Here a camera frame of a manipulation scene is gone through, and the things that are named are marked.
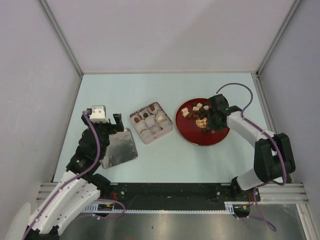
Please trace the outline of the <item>silver tin lid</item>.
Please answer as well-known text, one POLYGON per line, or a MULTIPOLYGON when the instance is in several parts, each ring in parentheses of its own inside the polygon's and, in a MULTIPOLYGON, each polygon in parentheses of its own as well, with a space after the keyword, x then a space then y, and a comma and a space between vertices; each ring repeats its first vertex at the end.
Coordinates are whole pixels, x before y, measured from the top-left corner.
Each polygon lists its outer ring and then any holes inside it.
POLYGON ((101 165, 104 169, 135 160, 138 158, 136 144, 129 128, 109 136, 110 144, 101 165))

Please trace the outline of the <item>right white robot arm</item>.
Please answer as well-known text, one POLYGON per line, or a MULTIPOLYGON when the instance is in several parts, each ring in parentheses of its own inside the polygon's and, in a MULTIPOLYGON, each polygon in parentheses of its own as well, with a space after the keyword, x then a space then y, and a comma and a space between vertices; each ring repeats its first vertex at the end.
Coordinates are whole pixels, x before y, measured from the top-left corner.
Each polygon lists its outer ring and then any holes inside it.
POLYGON ((214 95, 208 101, 207 128, 215 132, 229 128, 254 148, 253 167, 231 180, 231 196, 242 201, 255 187, 268 183, 284 185, 287 175, 296 170, 288 135, 263 129, 245 117, 243 109, 230 106, 222 94, 214 95))

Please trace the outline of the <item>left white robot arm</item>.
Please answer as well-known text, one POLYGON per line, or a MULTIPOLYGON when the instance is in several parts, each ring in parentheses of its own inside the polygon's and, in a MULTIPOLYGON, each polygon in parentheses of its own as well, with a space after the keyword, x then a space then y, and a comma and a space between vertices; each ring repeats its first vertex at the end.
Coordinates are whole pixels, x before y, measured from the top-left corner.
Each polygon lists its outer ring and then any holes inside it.
POLYGON ((125 130, 121 114, 113 118, 114 124, 100 106, 83 111, 81 119, 87 128, 61 179, 29 217, 24 240, 58 240, 85 207, 110 196, 111 182, 96 170, 106 156, 110 136, 125 130))

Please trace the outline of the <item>pink chocolate tin box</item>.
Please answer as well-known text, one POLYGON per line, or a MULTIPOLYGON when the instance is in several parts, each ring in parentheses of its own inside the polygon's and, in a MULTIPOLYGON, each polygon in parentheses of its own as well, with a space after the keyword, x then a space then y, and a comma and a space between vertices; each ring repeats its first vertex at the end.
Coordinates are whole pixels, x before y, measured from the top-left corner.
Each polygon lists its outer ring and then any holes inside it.
POLYGON ((131 113, 129 118, 133 128, 145 145, 165 136, 174 128, 173 121, 157 101, 131 113), (150 110, 152 105, 155 107, 154 111, 150 110), (157 120, 159 116, 163 117, 162 121, 157 120), (136 123, 134 118, 138 118, 139 122, 136 123))

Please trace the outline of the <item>red round plate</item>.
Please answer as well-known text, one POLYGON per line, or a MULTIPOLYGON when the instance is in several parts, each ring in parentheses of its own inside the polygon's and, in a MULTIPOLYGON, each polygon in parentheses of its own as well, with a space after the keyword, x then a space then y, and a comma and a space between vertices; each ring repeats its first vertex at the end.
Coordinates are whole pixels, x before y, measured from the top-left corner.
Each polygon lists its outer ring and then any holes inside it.
POLYGON ((230 129, 210 130, 208 114, 210 102, 206 98, 193 98, 184 102, 175 115, 175 125, 180 135, 188 142, 198 146, 211 146, 224 140, 230 129), (182 109, 188 109, 188 115, 183 117, 182 109))

